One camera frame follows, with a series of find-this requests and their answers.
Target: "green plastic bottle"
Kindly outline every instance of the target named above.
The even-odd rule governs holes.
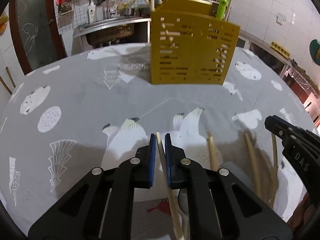
[[[221,21],[223,19],[227,4],[228,4],[228,0],[219,0],[219,6],[216,14],[217,20]]]

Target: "soap dispenser bottle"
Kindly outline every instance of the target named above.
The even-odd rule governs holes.
[[[94,23],[97,21],[96,6],[93,2],[91,2],[88,7],[88,15],[89,15],[89,23]]]

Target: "gray tablecloth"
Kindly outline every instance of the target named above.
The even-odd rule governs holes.
[[[265,201],[272,165],[265,118],[275,114],[316,132],[290,88],[249,51],[236,48],[223,86],[151,85],[148,64],[147,44],[111,46],[37,69],[14,90],[0,124],[0,198],[25,234],[93,167],[118,166],[134,156],[138,147],[147,145],[156,131],[162,136],[170,132],[172,144],[206,168],[206,132],[211,132],[223,161],[232,161],[253,181],[243,136],[249,131]],[[303,194],[303,185],[282,157],[280,141],[278,152],[274,210],[287,221]],[[143,213],[140,218],[153,212],[165,214],[159,220],[163,223],[155,220],[156,224],[146,228],[133,225],[133,238],[148,239],[151,228],[164,232],[159,227],[170,221],[160,201],[156,205],[160,208],[146,212],[155,199],[166,197],[161,174],[157,158],[154,187],[135,193],[135,201],[152,201],[145,202],[146,209],[135,210]]]

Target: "silver screw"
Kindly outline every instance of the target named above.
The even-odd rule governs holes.
[[[220,173],[220,175],[222,175],[222,176],[227,176],[227,175],[229,175],[229,171],[228,171],[227,169],[225,169],[225,168],[220,169],[220,170],[219,170],[219,173]]]
[[[132,159],[130,160],[130,163],[131,163],[131,164],[139,164],[139,163],[140,163],[140,159],[134,157],[134,158],[132,158]]]
[[[93,175],[99,175],[99,174],[101,174],[101,172],[102,172],[102,169],[101,168],[94,168],[94,169],[92,169],[92,171],[91,171],[91,173],[93,174]]]
[[[181,164],[183,165],[189,165],[191,163],[191,160],[189,160],[188,158],[184,158],[181,160]]]

